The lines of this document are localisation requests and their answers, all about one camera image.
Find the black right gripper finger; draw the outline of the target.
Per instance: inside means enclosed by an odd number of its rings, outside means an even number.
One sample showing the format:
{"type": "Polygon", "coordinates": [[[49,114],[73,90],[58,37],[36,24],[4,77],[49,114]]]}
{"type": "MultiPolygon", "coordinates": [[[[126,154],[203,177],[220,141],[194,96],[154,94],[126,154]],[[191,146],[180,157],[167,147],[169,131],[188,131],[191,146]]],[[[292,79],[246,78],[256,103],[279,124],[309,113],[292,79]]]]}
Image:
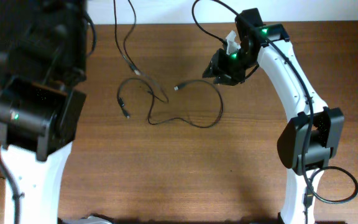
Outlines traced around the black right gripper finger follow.
{"type": "Polygon", "coordinates": [[[214,67],[208,67],[202,74],[202,78],[214,78],[219,75],[219,70],[214,67]]]}
{"type": "Polygon", "coordinates": [[[209,63],[209,69],[210,70],[219,70],[219,56],[220,56],[221,50],[218,49],[216,53],[213,54],[211,61],[209,63]]]}

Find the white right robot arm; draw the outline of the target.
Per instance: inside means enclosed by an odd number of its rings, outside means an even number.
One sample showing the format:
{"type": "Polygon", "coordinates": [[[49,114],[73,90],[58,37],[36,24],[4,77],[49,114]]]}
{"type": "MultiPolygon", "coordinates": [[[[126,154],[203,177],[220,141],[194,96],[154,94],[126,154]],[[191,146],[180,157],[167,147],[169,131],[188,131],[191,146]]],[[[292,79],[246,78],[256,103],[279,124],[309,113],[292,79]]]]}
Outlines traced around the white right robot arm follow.
{"type": "Polygon", "coordinates": [[[237,30],[222,39],[203,73],[218,85],[244,83],[261,68],[283,105],[287,125],[277,141],[281,163],[287,170],[285,200],[278,223],[315,223],[317,200],[340,204],[317,194],[319,181],[332,167],[344,126],[339,108],[330,108],[315,92],[298,63],[290,37],[282,24],[264,24],[259,10],[236,14],[237,30]]]}

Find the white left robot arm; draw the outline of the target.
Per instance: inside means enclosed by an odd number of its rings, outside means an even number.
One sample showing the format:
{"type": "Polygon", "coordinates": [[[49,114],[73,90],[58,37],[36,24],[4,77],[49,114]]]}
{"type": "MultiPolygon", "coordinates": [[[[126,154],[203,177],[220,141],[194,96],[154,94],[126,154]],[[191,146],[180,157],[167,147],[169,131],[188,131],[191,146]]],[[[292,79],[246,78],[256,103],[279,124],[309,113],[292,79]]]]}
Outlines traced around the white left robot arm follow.
{"type": "Polygon", "coordinates": [[[0,52],[0,171],[6,223],[60,223],[62,174],[86,95],[94,29],[86,1],[38,1],[35,17],[0,52]]]}

